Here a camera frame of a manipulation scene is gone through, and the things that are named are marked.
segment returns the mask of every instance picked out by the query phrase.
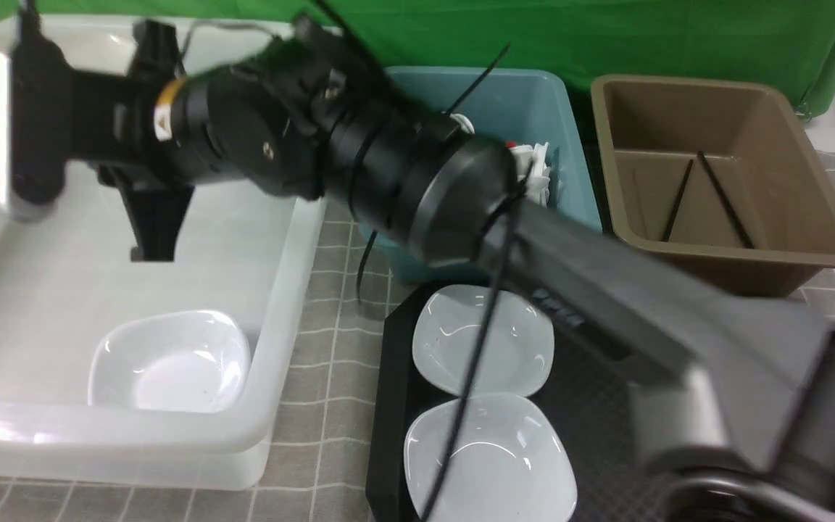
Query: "brown tray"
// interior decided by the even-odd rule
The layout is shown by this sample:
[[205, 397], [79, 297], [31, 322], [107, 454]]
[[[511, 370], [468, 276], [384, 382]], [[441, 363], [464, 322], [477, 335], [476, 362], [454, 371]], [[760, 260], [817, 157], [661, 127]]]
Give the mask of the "brown tray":
[[[592, 83], [592, 104], [610, 220], [620, 240], [733, 294], [787, 295], [819, 270], [835, 268], [835, 190], [778, 91], [724, 80], [611, 75]], [[672, 215], [669, 239], [662, 241]], [[743, 246], [743, 233], [752, 248]]]

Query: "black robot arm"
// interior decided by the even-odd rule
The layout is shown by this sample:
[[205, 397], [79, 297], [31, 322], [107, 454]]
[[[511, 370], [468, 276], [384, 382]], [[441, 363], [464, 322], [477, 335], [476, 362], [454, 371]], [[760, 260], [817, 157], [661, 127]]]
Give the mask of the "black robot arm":
[[82, 160], [122, 192], [135, 261], [172, 261], [192, 191], [235, 178], [342, 202], [430, 264], [496, 271], [511, 236], [506, 287], [631, 384], [640, 459], [680, 476], [669, 519], [835, 521], [833, 325], [515, 204], [503, 144], [398, 92], [319, 6], [342, 34], [300, 14], [293, 38], [186, 77], [175, 29], [154, 21], [126, 76], [74, 70], [26, 4], [0, 75], [0, 204], [46, 217], [65, 163]]

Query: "teal storage box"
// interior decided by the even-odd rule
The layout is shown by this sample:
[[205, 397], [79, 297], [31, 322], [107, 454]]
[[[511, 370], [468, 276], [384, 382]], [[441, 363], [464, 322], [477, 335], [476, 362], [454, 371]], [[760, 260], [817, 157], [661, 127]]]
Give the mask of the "teal storage box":
[[[391, 67], [392, 80], [431, 109], [445, 110], [483, 69], [462, 67]], [[473, 121], [476, 133], [518, 144], [549, 142], [549, 206], [601, 231], [586, 156], [562, 80], [543, 70], [495, 69], [457, 112]], [[364, 237], [371, 229], [360, 226]], [[432, 280], [483, 281], [469, 264], [428, 267], [392, 240], [378, 236], [375, 245], [389, 259], [391, 273], [403, 284]]]

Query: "green backdrop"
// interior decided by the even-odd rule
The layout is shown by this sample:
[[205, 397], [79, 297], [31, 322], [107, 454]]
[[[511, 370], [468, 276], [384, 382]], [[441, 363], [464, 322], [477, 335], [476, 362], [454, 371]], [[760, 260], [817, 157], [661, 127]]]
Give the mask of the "green backdrop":
[[[38, 0], [44, 13], [289, 20], [301, 0]], [[0, 20], [17, 0], [0, 0]], [[646, 73], [752, 80], [808, 115], [835, 92], [835, 0], [334, 0], [388, 65], [557, 73], [587, 109], [594, 77]]]

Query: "black tray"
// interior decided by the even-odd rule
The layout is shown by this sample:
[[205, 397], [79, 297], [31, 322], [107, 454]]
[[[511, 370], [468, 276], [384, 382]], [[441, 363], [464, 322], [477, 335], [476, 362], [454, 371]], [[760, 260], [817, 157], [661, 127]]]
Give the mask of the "black tray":
[[[424, 304], [447, 284], [432, 282], [418, 288], [385, 319], [365, 483], [375, 522], [418, 519], [404, 482], [404, 436], [421, 413], [454, 397], [418, 373], [411, 338]], [[647, 478], [633, 465], [633, 432], [623, 381], [557, 336], [553, 369], [543, 389], [530, 399], [553, 424], [576, 473], [579, 501], [574, 522], [660, 519], [658, 501], [667, 479]]]

